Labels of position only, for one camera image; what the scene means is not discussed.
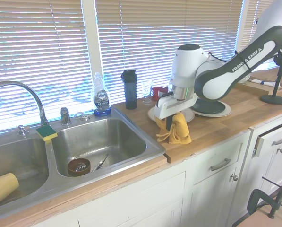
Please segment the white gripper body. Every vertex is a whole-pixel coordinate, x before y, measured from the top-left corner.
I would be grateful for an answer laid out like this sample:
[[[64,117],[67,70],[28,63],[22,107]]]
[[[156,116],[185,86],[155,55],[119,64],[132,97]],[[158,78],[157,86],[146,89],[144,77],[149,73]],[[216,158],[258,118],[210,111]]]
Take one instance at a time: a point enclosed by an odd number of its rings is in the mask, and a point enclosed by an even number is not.
[[[179,101],[172,96],[160,97],[154,107],[154,115],[158,119],[164,119],[192,107],[196,101],[196,94],[193,94],[191,98],[182,101]]]

